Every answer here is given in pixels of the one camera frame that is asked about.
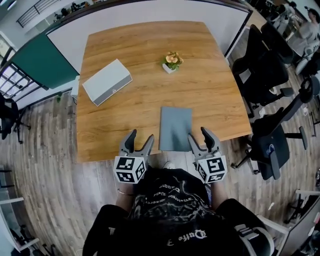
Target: gray notebook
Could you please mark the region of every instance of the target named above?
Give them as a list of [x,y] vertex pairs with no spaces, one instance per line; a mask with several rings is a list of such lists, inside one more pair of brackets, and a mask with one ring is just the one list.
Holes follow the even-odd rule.
[[188,152],[188,134],[192,131],[192,109],[161,107],[159,150]]

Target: white flower pot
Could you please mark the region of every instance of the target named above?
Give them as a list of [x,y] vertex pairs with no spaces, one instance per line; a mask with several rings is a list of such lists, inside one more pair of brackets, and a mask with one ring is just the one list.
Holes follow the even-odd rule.
[[168,73],[171,74],[172,72],[175,72],[177,70],[177,68],[175,68],[174,70],[172,70],[171,68],[169,68],[166,64],[162,64],[163,69]]

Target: white desk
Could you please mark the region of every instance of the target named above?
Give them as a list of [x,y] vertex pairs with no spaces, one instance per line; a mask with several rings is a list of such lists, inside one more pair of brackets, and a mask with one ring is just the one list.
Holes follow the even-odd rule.
[[21,252],[22,250],[34,245],[35,243],[39,242],[39,238],[36,238],[24,245],[20,245],[15,238],[13,237],[13,235],[11,234],[10,228],[8,227],[7,221],[5,219],[4,213],[2,211],[1,205],[4,204],[11,204],[11,203],[15,203],[15,202],[20,202],[23,201],[24,198],[23,197],[18,197],[18,198],[14,198],[14,199],[8,199],[8,200],[2,200],[0,201],[0,230],[3,233],[3,235],[6,237],[6,239],[8,240],[8,242],[18,251]]
[[298,222],[291,228],[279,225],[265,217],[258,215],[259,219],[270,228],[273,228],[282,234],[284,239],[276,256],[290,256],[307,240],[309,232],[316,224],[314,220],[318,212],[320,212],[320,192],[305,191],[297,189],[296,194],[306,196],[319,196],[308,211],[301,216]]

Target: chair armrest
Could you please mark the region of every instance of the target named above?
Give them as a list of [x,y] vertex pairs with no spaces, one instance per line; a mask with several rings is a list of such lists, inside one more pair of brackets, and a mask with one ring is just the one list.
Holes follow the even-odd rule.
[[281,92],[281,95],[283,97],[290,97],[290,96],[294,95],[294,93],[295,93],[294,89],[292,89],[291,87],[289,87],[289,88],[281,88],[280,92]]
[[239,75],[249,68],[249,62],[245,57],[238,58],[232,65],[233,75]]
[[272,176],[275,180],[280,178],[280,168],[278,163],[278,158],[276,151],[272,151],[269,154],[269,158],[266,157],[254,157],[254,155],[250,156],[252,160],[257,161],[258,163],[262,163],[271,167]]
[[277,153],[275,150],[269,154],[269,159],[270,159],[270,164],[272,169],[272,176],[275,180],[277,180],[280,178],[280,168],[279,168]]
[[282,97],[291,97],[292,95],[294,95],[294,90],[291,87],[288,88],[281,88],[280,92],[278,95],[274,95],[272,97],[270,97],[268,100],[266,100],[265,102],[261,102],[260,105],[261,106],[266,106],[272,102],[275,102],[277,100],[280,100]]
[[300,134],[301,134],[304,150],[307,150],[307,148],[308,148],[308,139],[307,139],[304,127],[300,126],[299,127],[299,131],[300,131]]

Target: white sneaker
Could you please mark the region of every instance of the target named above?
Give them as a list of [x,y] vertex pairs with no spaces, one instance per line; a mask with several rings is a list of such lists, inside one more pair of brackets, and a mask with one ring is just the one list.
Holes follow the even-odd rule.
[[265,114],[266,114],[266,110],[265,110],[265,108],[263,107],[263,108],[259,111],[259,116],[260,116],[260,118],[263,118],[263,117],[265,116]]
[[176,169],[176,166],[173,162],[168,161],[165,163],[165,165],[162,167],[162,169]]

